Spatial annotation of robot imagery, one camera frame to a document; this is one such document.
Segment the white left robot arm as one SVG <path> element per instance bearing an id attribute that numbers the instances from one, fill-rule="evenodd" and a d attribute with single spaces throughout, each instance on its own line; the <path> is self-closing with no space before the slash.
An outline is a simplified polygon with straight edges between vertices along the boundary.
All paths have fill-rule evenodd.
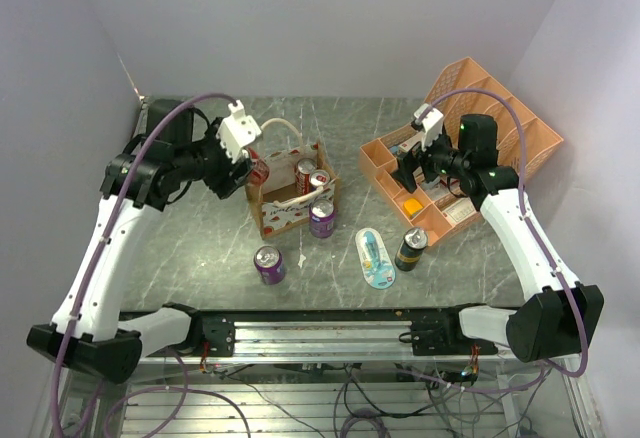
<path id="1" fill-rule="evenodd" d="M 141 358 L 166 347 L 192 355 L 203 345 L 203 318 L 187 305 L 167 303 L 123 321 L 120 305 L 139 245 L 170 205 L 170 197 L 197 181 L 226 199 L 252 170 L 248 148 L 262 135 L 241 101 L 209 122 L 194 140 L 197 98 L 159 100 L 147 129 L 106 167 L 96 225 L 66 297 L 47 324 L 34 325 L 28 346 L 54 362 L 114 384 L 125 382 Z"/>

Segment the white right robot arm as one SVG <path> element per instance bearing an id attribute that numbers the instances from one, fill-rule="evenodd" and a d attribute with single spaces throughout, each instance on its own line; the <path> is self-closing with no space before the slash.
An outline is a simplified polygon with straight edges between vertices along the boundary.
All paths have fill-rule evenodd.
<path id="1" fill-rule="evenodd" d="M 458 181 L 500 239 L 516 271 L 524 303 L 516 309 L 488 305 L 465 307 L 459 319 L 440 331 L 442 345 L 459 354 L 476 339 L 507 346 L 522 362 L 578 354 L 588 358 L 589 344 L 604 305 L 595 285 L 584 285 L 559 258 L 541 229 L 519 174 L 498 162 L 497 124 L 486 114 L 466 114 L 457 144 L 437 109 L 414 120 L 420 141 L 397 159 L 393 178 L 415 191 L 414 172 Z"/>

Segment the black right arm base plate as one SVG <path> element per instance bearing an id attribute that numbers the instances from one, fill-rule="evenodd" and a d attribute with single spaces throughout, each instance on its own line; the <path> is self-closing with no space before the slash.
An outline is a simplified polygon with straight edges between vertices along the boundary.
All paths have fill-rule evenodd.
<path id="1" fill-rule="evenodd" d="M 466 337 L 461 328 L 459 313 L 470 304 L 445 308 L 411 308 L 409 330 L 398 341 L 409 344 L 414 356 L 467 355 L 475 340 Z"/>

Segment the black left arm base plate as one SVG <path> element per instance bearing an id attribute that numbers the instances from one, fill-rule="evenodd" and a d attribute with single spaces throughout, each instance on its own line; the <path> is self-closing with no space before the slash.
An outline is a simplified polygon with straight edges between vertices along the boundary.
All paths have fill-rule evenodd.
<path id="1" fill-rule="evenodd" d="M 208 345 L 208 355 L 231 357 L 236 342 L 236 327 L 229 318 L 200 310 L 187 312 L 189 323 L 186 337 L 171 348 L 182 355 L 202 354 Z"/>

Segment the blue Red Bull can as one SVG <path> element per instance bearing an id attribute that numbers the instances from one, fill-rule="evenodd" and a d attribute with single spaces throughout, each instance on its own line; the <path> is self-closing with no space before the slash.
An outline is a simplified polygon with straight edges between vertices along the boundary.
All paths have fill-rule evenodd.
<path id="1" fill-rule="evenodd" d="M 331 175 L 324 169 L 317 169 L 309 177 L 309 188 L 311 192 L 322 193 L 328 189 L 332 181 Z"/>

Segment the watermelon canvas bag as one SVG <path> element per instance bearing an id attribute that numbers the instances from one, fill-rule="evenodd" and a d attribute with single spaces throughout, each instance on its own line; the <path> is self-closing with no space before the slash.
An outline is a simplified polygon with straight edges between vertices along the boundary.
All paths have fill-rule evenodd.
<path id="1" fill-rule="evenodd" d="M 298 144 L 290 149 L 273 153 L 264 152 L 259 145 L 250 149 L 251 157 L 262 158 L 269 166 L 270 175 L 262 186 L 245 185 L 249 211 L 262 238 L 272 238 L 309 222 L 309 206 L 318 198 L 336 205 L 340 195 L 340 179 L 333 170 L 324 143 L 316 140 L 307 143 L 302 133 L 283 118 L 272 118 L 261 125 L 262 140 L 267 140 L 267 128 L 282 125 L 291 130 Z M 299 196 L 296 192 L 294 166 L 303 158 L 316 161 L 317 169 L 326 170 L 332 178 L 328 189 L 322 193 L 310 192 Z"/>

